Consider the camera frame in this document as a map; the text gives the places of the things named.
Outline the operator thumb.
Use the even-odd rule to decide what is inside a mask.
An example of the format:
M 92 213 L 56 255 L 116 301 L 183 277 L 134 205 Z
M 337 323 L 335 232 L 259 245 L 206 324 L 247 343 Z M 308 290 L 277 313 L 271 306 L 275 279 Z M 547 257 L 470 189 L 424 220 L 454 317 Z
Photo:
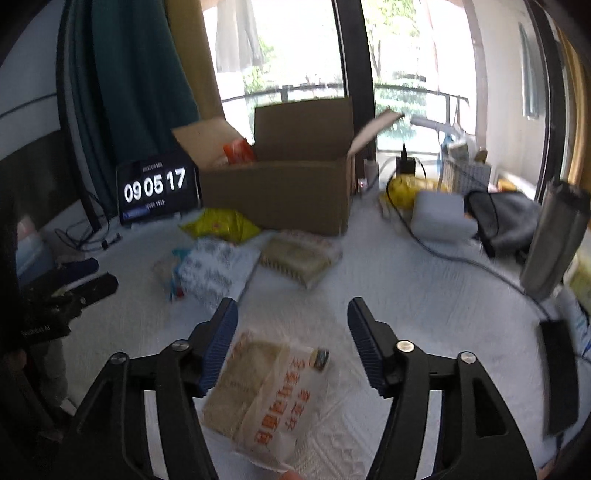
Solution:
M 287 471 L 280 475 L 280 480 L 303 480 L 297 472 Z

